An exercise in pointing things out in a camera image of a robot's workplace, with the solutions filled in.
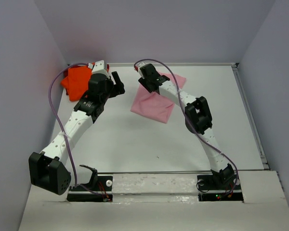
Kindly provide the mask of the pink t shirt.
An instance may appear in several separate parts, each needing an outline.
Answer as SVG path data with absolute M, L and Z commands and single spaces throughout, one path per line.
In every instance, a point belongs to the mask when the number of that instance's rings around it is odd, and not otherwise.
M 166 74 L 168 81 L 162 83 L 157 91 L 148 92 L 142 85 L 139 86 L 131 112 L 139 114 L 158 122 L 167 123 L 173 108 L 177 105 L 177 88 L 182 88 L 186 83 L 186 78 L 171 74 Z

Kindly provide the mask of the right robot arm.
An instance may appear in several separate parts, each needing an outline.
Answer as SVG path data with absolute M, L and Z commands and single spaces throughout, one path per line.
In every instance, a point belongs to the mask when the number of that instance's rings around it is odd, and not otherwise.
M 238 182 L 237 167 L 218 146 L 212 130 L 212 115 L 205 97 L 192 96 L 183 91 L 174 73 L 167 67 L 173 81 L 160 74 L 153 64 L 144 60 L 134 64 L 134 69 L 141 76 L 139 83 L 150 93 L 155 92 L 171 100 L 181 108 L 187 129 L 201 142 L 204 152 L 209 160 L 212 172 L 212 183 L 222 189 L 228 185 L 235 186 Z

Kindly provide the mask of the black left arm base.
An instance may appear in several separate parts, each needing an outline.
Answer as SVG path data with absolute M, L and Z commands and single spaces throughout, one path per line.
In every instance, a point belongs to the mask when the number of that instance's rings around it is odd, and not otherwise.
M 67 201 L 69 202 L 95 202 L 108 203 L 113 201 L 112 175 L 101 175 L 97 169 L 86 165 L 80 165 L 90 171 L 90 179 L 86 183 L 81 183 L 77 187 L 70 186 L 67 191 Z

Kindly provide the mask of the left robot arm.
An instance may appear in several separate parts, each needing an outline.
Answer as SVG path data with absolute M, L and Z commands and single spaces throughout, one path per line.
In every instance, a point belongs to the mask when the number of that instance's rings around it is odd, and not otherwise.
M 124 92 L 124 84 L 116 71 L 110 76 L 102 73 L 91 75 L 88 89 L 75 105 L 63 130 L 40 153 L 30 155 L 28 164 L 32 185 L 62 195 L 69 186 L 77 183 L 76 173 L 70 173 L 66 168 L 67 161 L 72 160 L 72 149 L 104 111 L 107 100 Z

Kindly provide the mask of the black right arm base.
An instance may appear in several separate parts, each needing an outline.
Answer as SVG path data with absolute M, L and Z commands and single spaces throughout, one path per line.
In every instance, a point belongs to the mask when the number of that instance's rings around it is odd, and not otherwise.
M 240 181 L 236 180 L 236 175 L 225 186 L 217 186 L 212 175 L 198 175 L 196 188 L 200 202 L 244 201 Z

